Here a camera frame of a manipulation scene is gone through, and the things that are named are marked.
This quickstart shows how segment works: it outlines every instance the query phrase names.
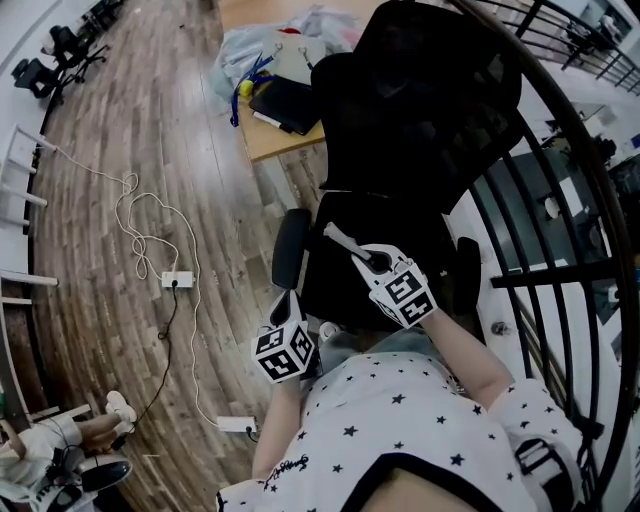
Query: white cable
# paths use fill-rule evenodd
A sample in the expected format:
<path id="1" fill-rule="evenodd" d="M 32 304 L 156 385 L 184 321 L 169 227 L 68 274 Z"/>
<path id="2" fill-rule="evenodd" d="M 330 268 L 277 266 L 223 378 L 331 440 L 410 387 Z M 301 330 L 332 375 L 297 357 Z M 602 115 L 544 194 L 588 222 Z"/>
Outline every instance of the white cable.
<path id="1" fill-rule="evenodd" d="M 109 176 L 108 174 L 105 174 L 103 172 L 100 171 L 95 171 L 85 165 L 82 165 L 79 162 L 76 162 L 73 158 L 71 158 L 67 153 L 65 153 L 60 147 L 57 147 L 56 149 L 57 151 L 59 151 L 62 155 L 64 155 L 71 163 L 77 165 L 78 167 L 81 167 L 82 169 L 90 172 L 91 174 L 96 174 L 98 176 L 103 176 L 105 178 L 107 178 L 108 180 L 111 181 L 115 181 L 118 183 L 122 184 L 122 194 L 120 194 L 120 197 L 118 197 L 118 200 L 116 201 L 116 204 L 114 206 L 114 214 L 116 217 L 116 220 L 118 221 L 118 226 L 120 226 L 120 229 L 122 231 L 124 231 L 127 235 L 129 235 L 132 238 L 131 241 L 131 249 L 133 250 L 133 252 L 136 254 L 136 256 L 138 256 L 138 259 L 136 261 L 136 275 L 138 276 L 138 279 L 146 279 L 147 275 L 149 274 L 149 270 L 151 269 L 151 272 L 153 272 L 153 274 L 159 279 L 162 280 L 162 277 L 160 277 L 160 275 L 156 272 L 155 268 L 153 267 L 153 264 L 151 263 L 151 260 L 149 259 L 149 257 L 146 255 L 147 252 L 147 240 L 155 240 L 157 242 L 161 242 L 165 245 L 168 245 L 169 247 L 171 247 L 175 253 L 176 256 L 173 260 L 173 264 L 171 266 L 171 272 L 175 272 L 176 271 L 176 265 L 178 264 L 178 258 L 180 256 L 180 251 L 178 251 L 178 248 L 173 245 L 171 242 L 168 242 L 167 240 L 164 240 L 162 238 L 158 238 L 156 236 L 153 235 L 143 235 L 142 233 L 140 233 L 140 231 L 138 231 L 136 228 L 134 228 L 131 225 L 131 211 L 132 211 L 132 207 L 134 205 L 134 203 L 140 199 L 142 199 L 143 197 L 147 197 L 150 196 L 152 198 L 154 198 L 162 208 L 167 209 L 167 210 L 171 210 L 174 213 L 177 213 L 182 220 L 184 221 L 184 223 L 187 225 L 187 228 L 189 228 L 189 233 L 191 234 L 191 239 L 193 240 L 193 256 L 194 256 L 194 260 L 196 263 L 196 289 L 198 290 L 198 300 L 196 302 L 195 307 L 193 308 L 193 331 L 191 333 L 191 340 L 189 341 L 189 346 L 191 347 L 191 357 L 192 357 L 192 363 L 191 363 L 191 377 L 193 378 L 193 384 L 196 388 L 196 394 L 195 394 L 195 403 L 196 403 L 196 408 L 198 409 L 198 412 L 200 413 L 200 415 L 211 425 L 213 425 L 214 427 L 218 427 L 218 424 L 214 421 L 212 421 L 200 408 L 200 404 L 198 402 L 198 399 L 200 397 L 200 385 L 198 384 L 198 379 L 196 377 L 196 364 L 197 364 L 197 358 L 196 358 L 196 351 L 195 351 L 195 347 L 194 347 L 194 343 L 195 343 L 195 338 L 196 338 L 196 333 L 198 332 L 198 309 L 200 308 L 200 302 L 202 302 L 202 292 L 200 290 L 200 273 L 201 273 L 201 268 L 200 268 L 200 260 L 198 260 L 198 242 L 196 240 L 196 235 L 193 232 L 193 228 L 191 227 L 191 224 L 189 224 L 189 221 L 187 220 L 187 218 L 182 214 L 182 212 L 180 210 L 178 210 L 177 208 L 174 208 L 171 205 L 168 204 L 164 204 L 162 202 L 162 200 L 156 196 L 155 194 L 152 194 L 151 192 L 144 192 L 140 195 L 135 196 L 132 200 L 131 203 L 129 203 L 129 210 L 128 210 L 128 214 L 127 214 L 127 227 L 125 227 L 122 224 L 122 221 L 120 220 L 120 215 L 118 214 L 118 207 L 120 206 L 120 202 L 125 198 L 130 196 L 131 194 L 133 194 L 137 188 L 138 185 L 140 183 L 140 179 L 138 178 L 138 175 L 136 173 L 129 173 L 127 174 L 124 179 L 120 179 L 120 178 L 115 178 L 113 176 Z"/>

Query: black notebook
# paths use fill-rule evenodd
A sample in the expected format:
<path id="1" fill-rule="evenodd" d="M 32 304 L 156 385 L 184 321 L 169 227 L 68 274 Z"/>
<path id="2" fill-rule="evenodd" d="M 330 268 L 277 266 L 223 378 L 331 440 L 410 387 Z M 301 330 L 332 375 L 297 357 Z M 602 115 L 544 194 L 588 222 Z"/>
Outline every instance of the black notebook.
<path id="1" fill-rule="evenodd" d="M 263 87 L 249 106 L 300 135 L 306 135 L 320 120 L 313 103 L 311 86 L 280 76 L 275 76 Z"/>

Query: plastic bag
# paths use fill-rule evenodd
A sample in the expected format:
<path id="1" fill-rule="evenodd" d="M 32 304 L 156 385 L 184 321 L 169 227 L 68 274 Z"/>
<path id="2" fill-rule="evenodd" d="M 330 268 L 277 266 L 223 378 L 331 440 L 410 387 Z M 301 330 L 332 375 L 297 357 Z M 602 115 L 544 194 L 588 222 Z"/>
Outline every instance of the plastic bag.
<path id="1" fill-rule="evenodd" d="M 211 72 L 211 88 L 224 99 L 226 107 L 238 82 L 262 52 L 265 37 L 282 28 L 295 28 L 306 36 L 322 39 L 327 54 L 352 51 L 362 34 L 354 15 L 319 5 L 313 5 L 288 22 L 247 25 L 226 32 Z"/>

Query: white star-print shirt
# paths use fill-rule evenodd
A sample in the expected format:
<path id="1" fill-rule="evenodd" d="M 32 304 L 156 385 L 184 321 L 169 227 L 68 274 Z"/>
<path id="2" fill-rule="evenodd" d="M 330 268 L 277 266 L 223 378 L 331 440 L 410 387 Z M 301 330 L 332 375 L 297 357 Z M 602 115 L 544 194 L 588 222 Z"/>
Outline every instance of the white star-print shirt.
<path id="1" fill-rule="evenodd" d="M 359 510 L 399 467 L 477 510 L 534 511 L 514 455 L 530 439 L 558 447 L 576 474 L 582 436 L 541 382 L 515 383 L 487 411 L 456 393 L 435 359 L 413 352 L 358 355 L 313 384 L 302 427 L 269 478 L 221 490 L 218 507 Z M 577 492 L 579 481 L 573 485 Z"/>

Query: wooden floor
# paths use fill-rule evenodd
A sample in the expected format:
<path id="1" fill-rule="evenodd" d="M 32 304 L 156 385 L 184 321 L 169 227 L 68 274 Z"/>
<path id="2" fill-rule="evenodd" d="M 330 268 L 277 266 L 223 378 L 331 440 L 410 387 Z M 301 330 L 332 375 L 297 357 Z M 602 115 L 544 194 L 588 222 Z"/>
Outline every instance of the wooden floor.
<path id="1" fill-rule="evenodd" d="M 264 417 L 269 389 L 249 359 L 250 339 L 277 290 L 270 283 L 282 205 L 261 167 L 246 160 L 228 115 L 216 115 L 210 73 L 222 30 L 213 0 L 129 0 L 105 36 L 108 62 L 67 90 L 46 136 L 83 164 L 116 176 L 136 172 L 138 192 L 153 192 L 191 221 L 202 265 L 203 302 L 195 350 L 200 405 L 210 417 Z M 326 166 L 318 146 L 283 158 L 302 203 L 315 208 Z M 34 290 L 44 367 L 64 407 L 103 411 L 110 389 L 138 410 L 167 364 L 157 334 L 172 311 L 155 277 L 136 277 L 131 239 L 113 216 L 121 187 L 91 176 L 61 155 L 41 161 L 33 193 L 35 273 L 57 288 Z M 126 216 L 128 200 L 121 212 Z M 133 224 L 180 250 L 194 269 L 188 230 L 151 199 Z M 158 272 L 171 252 L 150 243 Z M 179 292 L 171 329 L 173 362 L 156 405 L 123 448 L 134 464 L 121 485 L 135 510 L 215 510 L 221 486 L 249 476 L 254 445 L 218 432 L 194 401 L 189 339 L 196 294 Z"/>

